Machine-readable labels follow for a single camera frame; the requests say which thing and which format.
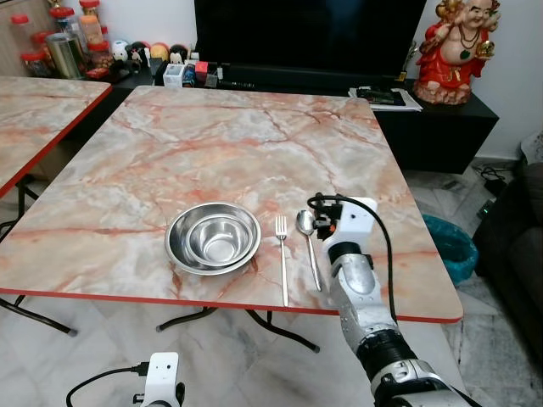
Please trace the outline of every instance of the stainless steel bowl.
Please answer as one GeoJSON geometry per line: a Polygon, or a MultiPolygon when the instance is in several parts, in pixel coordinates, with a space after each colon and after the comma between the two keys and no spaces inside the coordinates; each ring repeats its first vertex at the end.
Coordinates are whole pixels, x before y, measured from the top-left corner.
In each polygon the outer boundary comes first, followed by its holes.
{"type": "Polygon", "coordinates": [[[187,251],[202,265],[223,267],[241,260],[251,249],[249,225],[231,215],[205,216],[187,232],[187,251]]]}
{"type": "Polygon", "coordinates": [[[182,269],[202,276],[225,274],[246,265],[255,255],[260,245],[260,225],[258,220],[245,208],[234,203],[211,202],[203,203],[178,215],[168,227],[165,234],[165,249],[171,260],[182,269]],[[188,252],[188,231],[192,226],[209,215],[230,215],[247,224],[252,239],[249,251],[238,262],[227,266],[211,266],[199,263],[188,252]]]}

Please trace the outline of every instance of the blue bucket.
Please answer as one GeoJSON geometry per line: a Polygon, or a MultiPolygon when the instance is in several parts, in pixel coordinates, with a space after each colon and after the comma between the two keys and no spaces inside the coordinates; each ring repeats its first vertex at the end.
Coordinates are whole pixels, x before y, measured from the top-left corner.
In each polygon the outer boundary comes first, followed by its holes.
{"type": "Polygon", "coordinates": [[[452,283],[456,286],[467,280],[479,259],[479,252],[472,239],[450,222],[430,215],[423,215],[423,219],[452,283]]]}

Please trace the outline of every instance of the marble tabletop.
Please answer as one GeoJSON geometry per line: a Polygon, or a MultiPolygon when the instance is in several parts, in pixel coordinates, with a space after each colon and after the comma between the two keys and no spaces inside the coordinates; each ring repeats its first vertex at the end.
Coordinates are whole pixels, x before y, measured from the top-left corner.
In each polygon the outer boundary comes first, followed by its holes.
{"type": "MultiPolygon", "coordinates": [[[[365,101],[152,86],[132,92],[0,244],[0,292],[334,314],[326,288],[315,289],[294,224],[315,192],[378,201],[394,250],[400,319],[462,317],[365,101]],[[216,200],[255,214],[262,228],[256,256],[223,276],[177,269],[164,246],[169,222],[216,200]],[[274,237],[280,214],[288,217],[287,309],[274,237]]],[[[328,287],[329,264],[314,243],[328,287]]],[[[376,226],[367,253],[386,287],[386,246],[376,226]]]]}
{"type": "Polygon", "coordinates": [[[0,76],[0,197],[109,92],[102,82],[0,76]]]}

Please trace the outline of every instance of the television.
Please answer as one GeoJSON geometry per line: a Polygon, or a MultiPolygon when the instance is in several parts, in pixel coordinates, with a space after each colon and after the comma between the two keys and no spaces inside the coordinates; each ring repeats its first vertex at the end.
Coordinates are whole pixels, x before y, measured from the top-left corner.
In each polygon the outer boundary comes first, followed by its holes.
{"type": "Polygon", "coordinates": [[[426,0],[194,0],[200,59],[397,76],[426,0]]]}

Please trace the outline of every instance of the floor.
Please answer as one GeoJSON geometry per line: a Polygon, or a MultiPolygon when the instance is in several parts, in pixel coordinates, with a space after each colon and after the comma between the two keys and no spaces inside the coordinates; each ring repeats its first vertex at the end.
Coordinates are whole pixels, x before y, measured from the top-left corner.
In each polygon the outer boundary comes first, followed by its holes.
{"type": "MultiPolygon", "coordinates": [[[[470,234],[479,223],[477,210],[491,198],[472,169],[462,176],[407,172],[406,179],[421,212],[450,220],[470,234]]],[[[32,187],[40,192],[45,186],[32,187]]],[[[0,222],[16,215],[15,202],[14,192],[0,200],[0,222]]],[[[458,292],[465,309],[460,323],[443,329],[400,324],[415,352],[453,385],[465,384],[485,407],[541,405],[540,366],[530,359],[500,299],[476,276],[458,292]]],[[[344,343],[337,317],[274,314],[274,323],[321,346],[321,353],[313,354],[261,329],[243,311],[219,310],[157,333],[159,323],[194,309],[61,298],[28,298],[24,305],[80,333],[68,337],[0,309],[0,394],[6,405],[64,405],[66,393],[88,377],[167,350],[181,355],[184,405],[372,405],[367,379],[344,343]]],[[[143,385],[133,373],[111,376],[82,389],[74,405],[129,405],[143,385]]]]}

